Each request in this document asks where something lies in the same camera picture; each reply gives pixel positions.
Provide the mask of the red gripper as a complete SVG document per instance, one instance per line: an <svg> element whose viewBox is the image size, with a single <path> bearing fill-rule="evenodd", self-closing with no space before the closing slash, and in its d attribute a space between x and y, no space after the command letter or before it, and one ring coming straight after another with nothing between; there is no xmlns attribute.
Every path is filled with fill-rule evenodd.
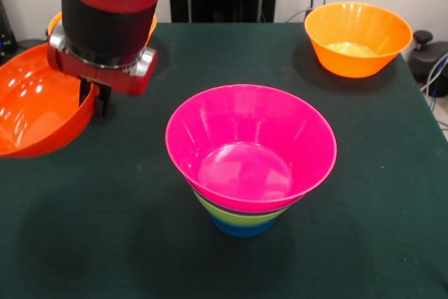
<svg viewBox="0 0 448 299"><path fill-rule="evenodd" d="M156 50L145 47L135 61L119 67L91 64L69 50L62 22L58 21L48 28L48 64L56 71L81 78L79 106L90 94L90 82L98 83L94 103L96 118L107 117L111 90L132 96L139 96L146 90L157 63Z"/></svg>

